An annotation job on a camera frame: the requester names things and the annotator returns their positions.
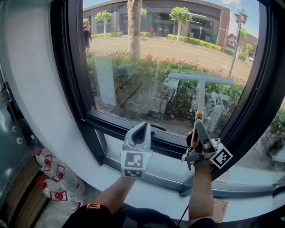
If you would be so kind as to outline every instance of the road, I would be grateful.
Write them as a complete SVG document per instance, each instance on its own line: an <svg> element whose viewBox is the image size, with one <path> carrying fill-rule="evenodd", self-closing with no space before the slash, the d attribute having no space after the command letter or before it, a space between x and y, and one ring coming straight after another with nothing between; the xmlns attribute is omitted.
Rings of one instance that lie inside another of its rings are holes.
<svg viewBox="0 0 285 228"><path fill-rule="evenodd" d="M91 49L97 51L113 52L127 50L126 37L113 37L103 39L93 39L90 44ZM169 59L175 57L177 60L197 61L199 64L214 68L223 69L228 72L232 63L232 57L218 51L202 49L184 43L169 41L166 38L147 38L141 41L141 54L151 54L154 57L167 57ZM248 79L252 63L236 60L232 75Z"/></svg>

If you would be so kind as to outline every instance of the plastic bottle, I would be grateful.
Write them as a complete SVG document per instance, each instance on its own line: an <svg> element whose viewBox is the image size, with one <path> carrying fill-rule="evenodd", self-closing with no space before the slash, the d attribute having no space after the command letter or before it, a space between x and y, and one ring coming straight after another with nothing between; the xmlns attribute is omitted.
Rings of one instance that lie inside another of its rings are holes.
<svg viewBox="0 0 285 228"><path fill-rule="evenodd" d="M48 149L46 149L46 148L40 149L38 146L34 146L32 148L32 152L34 153L37 162L42 167L45 166L45 158L46 158L46 156L47 155L53 156L52 153Z"/></svg>
<svg viewBox="0 0 285 228"><path fill-rule="evenodd" d="M71 211L76 211L83 205L83 200L71 191L64 191L56 182L46 179L40 183L44 195L51 201L61 203L61 205Z"/></svg>
<svg viewBox="0 0 285 228"><path fill-rule="evenodd" d="M45 166L40 170L54 180L61 188L82 195L85 190L84 182L78 178L72 170L52 155L47 155L44 160Z"/></svg>

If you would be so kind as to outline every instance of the brown paper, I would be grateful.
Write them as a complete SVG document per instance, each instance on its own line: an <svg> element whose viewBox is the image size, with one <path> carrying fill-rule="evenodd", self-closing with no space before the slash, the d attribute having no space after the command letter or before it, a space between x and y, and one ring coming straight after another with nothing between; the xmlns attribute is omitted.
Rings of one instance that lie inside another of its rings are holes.
<svg viewBox="0 0 285 228"><path fill-rule="evenodd" d="M214 214L213 220L216 223L222 223L224 219L224 215L226 213L228 207L228 202L224 202L221 200L214 199Z"/></svg>

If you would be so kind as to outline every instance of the sky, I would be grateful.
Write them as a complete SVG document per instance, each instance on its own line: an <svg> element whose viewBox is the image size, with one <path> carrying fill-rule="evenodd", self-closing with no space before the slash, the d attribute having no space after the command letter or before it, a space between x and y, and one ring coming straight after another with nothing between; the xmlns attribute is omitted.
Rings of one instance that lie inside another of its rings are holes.
<svg viewBox="0 0 285 228"><path fill-rule="evenodd" d="M259 3L257 0L206 0L217 5L224 6L231 10L229 33L236 34L236 19L235 13L237 9L245 8L248 15L246 24L242 25L248 33L258 38L259 31ZM106 0L83 0L83 8L95 5Z"/></svg>

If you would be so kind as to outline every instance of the black window frame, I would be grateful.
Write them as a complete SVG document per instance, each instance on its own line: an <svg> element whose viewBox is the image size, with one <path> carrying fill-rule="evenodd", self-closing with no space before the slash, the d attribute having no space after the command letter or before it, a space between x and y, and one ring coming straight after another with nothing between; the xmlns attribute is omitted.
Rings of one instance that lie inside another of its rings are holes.
<svg viewBox="0 0 285 228"><path fill-rule="evenodd" d="M220 134L222 143L234 156L222 169L213 170L213 180L233 166L255 144L275 117L285 95L282 88L285 85L285 77L282 76L285 72L285 66L282 65L285 62L285 44L281 35L284 9L273 0L260 2L260 30L255 61L240 101ZM96 105L87 72L82 9L82 0L54 0L51 3L54 57L68 104L87 146L100 165L109 163L118 168L114 161L108 161L98 132L124 140L134 123L92 108ZM185 138L156 126L152 126L152 131L151 148L155 152L181 159L186 150ZM146 181L152 183L152 180L153 177ZM179 191L181 196L187 196L192 181L193 176L179 188L168 188ZM273 190L260 189L260 192L269 194ZM234 198L248 197L246 194L233 195Z"/></svg>

